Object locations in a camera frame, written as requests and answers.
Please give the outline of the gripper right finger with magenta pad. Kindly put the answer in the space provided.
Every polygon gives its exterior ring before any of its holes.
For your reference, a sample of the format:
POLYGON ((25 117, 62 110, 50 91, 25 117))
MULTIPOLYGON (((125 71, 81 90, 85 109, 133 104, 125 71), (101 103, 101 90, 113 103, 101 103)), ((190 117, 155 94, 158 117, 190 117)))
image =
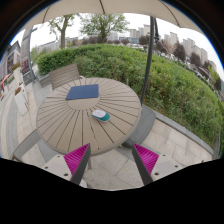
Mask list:
POLYGON ((157 154, 138 144, 133 144, 132 154, 144 185, 182 169, 171 157, 157 154))

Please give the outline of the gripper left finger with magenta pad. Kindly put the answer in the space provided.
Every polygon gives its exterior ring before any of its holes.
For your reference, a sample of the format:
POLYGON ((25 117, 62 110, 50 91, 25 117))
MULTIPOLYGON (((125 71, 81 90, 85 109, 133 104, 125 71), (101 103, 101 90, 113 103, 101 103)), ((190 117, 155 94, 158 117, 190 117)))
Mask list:
POLYGON ((83 145, 66 155, 55 155, 42 169, 79 186, 86 186, 83 174, 91 154, 90 144, 83 145))

